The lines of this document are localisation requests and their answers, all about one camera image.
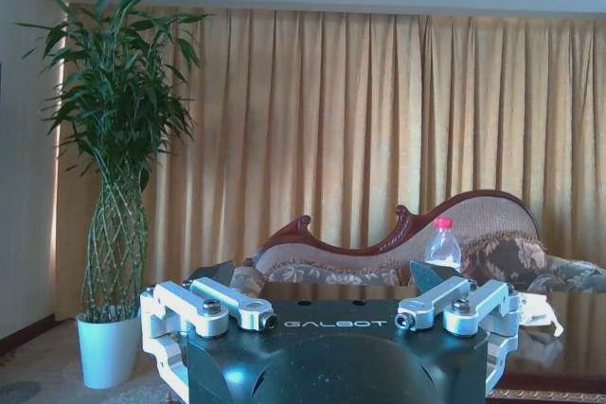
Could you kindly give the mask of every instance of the beige wall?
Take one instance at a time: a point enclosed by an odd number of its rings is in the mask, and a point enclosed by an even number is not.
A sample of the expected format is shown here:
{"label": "beige wall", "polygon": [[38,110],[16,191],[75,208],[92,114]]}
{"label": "beige wall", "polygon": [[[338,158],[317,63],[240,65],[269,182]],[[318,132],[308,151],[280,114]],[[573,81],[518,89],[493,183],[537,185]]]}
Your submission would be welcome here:
{"label": "beige wall", "polygon": [[53,312],[54,139],[40,108],[58,74],[21,59],[41,34],[12,23],[59,18],[49,0],[0,0],[0,339]]}

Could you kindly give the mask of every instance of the metal clamp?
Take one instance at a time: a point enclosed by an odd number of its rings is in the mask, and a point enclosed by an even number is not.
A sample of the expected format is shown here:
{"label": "metal clamp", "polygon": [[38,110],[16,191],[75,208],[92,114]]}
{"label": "metal clamp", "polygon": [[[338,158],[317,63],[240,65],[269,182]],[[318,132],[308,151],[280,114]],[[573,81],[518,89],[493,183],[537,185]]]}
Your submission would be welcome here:
{"label": "metal clamp", "polygon": [[473,336],[480,326],[502,336],[518,333],[519,297],[506,283],[491,280],[444,308],[446,331],[456,336]]}
{"label": "metal clamp", "polygon": [[508,353],[518,348],[520,296],[511,285],[495,280],[471,293],[470,287],[468,280],[451,277],[417,298],[402,300],[395,322],[413,331],[431,328],[442,312],[442,324],[453,335],[473,336],[480,327],[489,332],[488,393],[503,375]]}
{"label": "metal clamp", "polygon": [[215,298],[244,330],[263,331],[274,328],[277,316],[267,300],[251,298],[210,278],[194,279],[190,290],[205,298]]}
{"label": "metal clamp", "polygon": [[142,347],[156,358],[160,377],[187,404],[189,381],[181,347],[171,334],[194,328],[203,337],[227,331],[227,310],[215,299],[203,299],[166,282],[141,294]]}
{"label": "metal clamp", "polygon": [[470,292],[470,281],[453,276],[431,290],[415,298],[407,298],[398,303],[396,326],[404,330],[426,330],[434,326],[434,319],[451,304]]}

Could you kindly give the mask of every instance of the coffee table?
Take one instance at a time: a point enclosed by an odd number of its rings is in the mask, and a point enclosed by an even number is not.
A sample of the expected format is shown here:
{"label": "coffee table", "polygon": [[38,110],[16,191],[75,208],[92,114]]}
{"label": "coffee table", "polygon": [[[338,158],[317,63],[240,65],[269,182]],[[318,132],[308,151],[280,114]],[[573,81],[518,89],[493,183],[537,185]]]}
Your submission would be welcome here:
{"label": "coffee table", "polygon": [[[415,296],[416,288],[266,283],[260,297],[280,300],[372,300]],[[521,327],[519,348],[488,402],[605,403],[606,294],[554,292],[548,301],[564,333],[551,327]]]}

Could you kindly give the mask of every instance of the curtain fold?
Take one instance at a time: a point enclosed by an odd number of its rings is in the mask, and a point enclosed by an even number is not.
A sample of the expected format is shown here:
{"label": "curtain fold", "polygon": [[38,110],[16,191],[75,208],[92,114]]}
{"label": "curtain fold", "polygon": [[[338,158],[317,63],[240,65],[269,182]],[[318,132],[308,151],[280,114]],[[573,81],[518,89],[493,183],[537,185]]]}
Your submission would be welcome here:
{"label": "curtain fold", "polygon": [[[396,204],[476,188],[520,197],[549,253],[606,266],[606,23],[212,12],[194,31],[203,69],[175,88],[193,140],[146,190],[149,282],[241,263],[302,214],[325,241],[365,246]],[[80,307],[95,188],[61,172],[60,318]]]}

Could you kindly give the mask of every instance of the braided money tree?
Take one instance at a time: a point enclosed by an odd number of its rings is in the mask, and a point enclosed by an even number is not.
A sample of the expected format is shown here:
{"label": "braided money tree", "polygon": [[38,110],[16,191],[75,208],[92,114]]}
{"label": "braided money tree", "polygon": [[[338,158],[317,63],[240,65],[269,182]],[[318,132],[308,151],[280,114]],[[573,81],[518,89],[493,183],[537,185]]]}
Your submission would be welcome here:
{"label": "braided money tree", "polygon": [[136,8],[141,0],[119,0],[115,6],[99,0],[93,9],[54,1],[64,13],[59,24],[19,26],[45,31],[46,69],[73,68],[49,99],[46,120],[49,133],[60,125],[69,128],[60,148],[75,145],[90,157],[83,172],[93,168],[100,175],[82,305],[86,322],[119,322],[135,317],[139,308],[148,246],[142,191],[152,163],[169,151],[172,136],[190,135],[192,127],[184,100],[170,83],[186,79],[163,61],[163,51],[176,45],[187,68],[200,66],[194,37],[183,25],[206,15],[154,16]]}

